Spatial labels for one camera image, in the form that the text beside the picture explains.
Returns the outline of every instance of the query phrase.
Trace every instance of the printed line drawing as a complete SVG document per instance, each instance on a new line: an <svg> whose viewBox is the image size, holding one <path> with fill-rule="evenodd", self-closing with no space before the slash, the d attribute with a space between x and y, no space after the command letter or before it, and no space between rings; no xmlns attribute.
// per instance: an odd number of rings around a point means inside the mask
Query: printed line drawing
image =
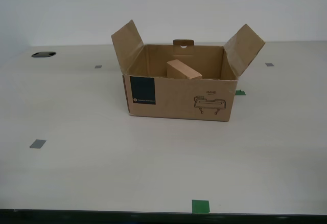
<svg viewBox="0 0 327 224"><path fill-rule="evenodd" d="M194 108L199 108L201 114L203 114L202 109L217 109L215 115L218 114L219 110L223 110L226 108L225 100L208 100L204 96L195 96L194 97Z"/></svg>

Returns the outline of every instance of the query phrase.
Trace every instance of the green tape marker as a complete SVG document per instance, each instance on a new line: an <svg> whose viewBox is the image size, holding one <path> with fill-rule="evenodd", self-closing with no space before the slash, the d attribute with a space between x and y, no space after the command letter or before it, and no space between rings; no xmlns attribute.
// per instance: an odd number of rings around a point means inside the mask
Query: green tape marker
<svg viewBox="0 0 327 224"><path fill-rule="evenodd" d="M235 95L246 95L242 90L236 90Z"/></svg>
<svg viewBox="0 0 327 224"><path fill-rule="evenodd" d="M206 214L210 212L208 200L192 200L192 213Z"/></svg>

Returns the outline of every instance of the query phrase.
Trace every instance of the table surface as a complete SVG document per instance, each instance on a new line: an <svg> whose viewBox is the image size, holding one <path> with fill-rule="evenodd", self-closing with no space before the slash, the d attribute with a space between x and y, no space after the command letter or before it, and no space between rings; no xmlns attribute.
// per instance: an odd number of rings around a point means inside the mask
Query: table surface
<svg viewBox="0 0 327 224"><path fill-rule="evenodd" d="M132 117L112 46L30 48L0 69L0 208L327 214L327 42L267 43L238 89L229 122Z"/></svg>

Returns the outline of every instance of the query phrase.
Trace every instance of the cardboard box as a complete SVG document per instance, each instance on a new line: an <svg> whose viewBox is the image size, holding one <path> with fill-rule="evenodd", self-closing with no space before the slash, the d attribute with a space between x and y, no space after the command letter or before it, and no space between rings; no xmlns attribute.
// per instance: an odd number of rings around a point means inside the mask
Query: cardboard box
<svg viewBox="0 0 327 224"><path fill-rule="evenodd" d="M202 75L178 59L167 62L167 77L176 79L201 79Z"/></svg>
<svg viewBox="0 0 327 224"><path fill-rule="evenodd" d="M132 20L111 37L131 115L215 121L229 120L238 77L265 44L248 25L224 46L145 45ZM168 78L167 62L174 59L202 79Z"/></svg>

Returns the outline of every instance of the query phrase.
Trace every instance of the box flap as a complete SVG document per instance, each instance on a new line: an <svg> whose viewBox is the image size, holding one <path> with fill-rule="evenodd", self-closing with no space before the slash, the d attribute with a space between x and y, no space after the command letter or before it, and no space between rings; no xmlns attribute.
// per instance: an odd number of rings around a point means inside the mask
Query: box flap
<svg viewBox="0 0 327 224"><path fill-rule="evenodd" d="M141 52L143 41L132 20L114 33L111 39L121 71L125 74Z"/></svg>
<svg viewBox="0 0 327 224"><path fill-rule="evenodd" d="M239 77L257 56L265 42L248 26L244 25L225 45L228 63Z"/></svg>

